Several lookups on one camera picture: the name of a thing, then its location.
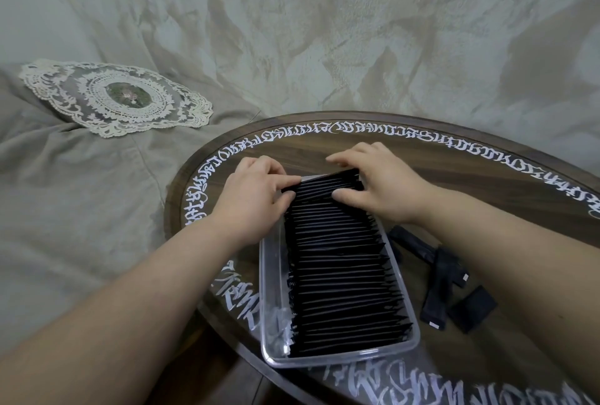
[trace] lace doily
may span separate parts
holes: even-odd
[[[20,78],[38,98],[103,138],[208,124],[213,105],[145,68],[39,59]]]

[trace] gray fabric cover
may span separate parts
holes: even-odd
[[[0,353],[164,242],[166,188],[214,137],[259,110],[221,89],[169,78],[214,105],[201,129],[102,139],[61,119],[0,68]]]

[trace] mottled plaster wall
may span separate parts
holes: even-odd
[[[267,114],[367,109],[600,175],[600,0],[0,0],[2,56],[184,74]]]

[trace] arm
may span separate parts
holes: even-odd
[[[327,160],[356,166],[365,177],[365,191],[339,189],[336,200],[435,235],[536,343],[600,397],[600,250],[434,186],[381,143],[360,143]]]
[[[284,174],[273,159],[242,159],[211,215],[0,361],[0,402],[143,402],[222,265],[258,242],[293,200],[288,192],[274,202],[277,190],[301,180]]]

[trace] table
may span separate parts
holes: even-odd
[[[275,117],[229,131],[194,153],[169,188],[167,236],[210,213],[228,175],[246,156],[269,155],[289,174],[337,171],[334,151],[381,141],[424,178],[524,219],[600,246],[600,179],[557,158],[477,130],[402,115],[325,111]],[[428,233],[409,230],[434,245]],[[404,251],[401,273],[418,312],[429,266]],[[586,404],[590,399],[497,308],[469,335],[421,324],[421,343],[400,356],[279,370],[262,361],[258,245],[238,252],[199,310],[246,361],[303,402],[455,405]],[[457,301],[479,284],[454,287]]]

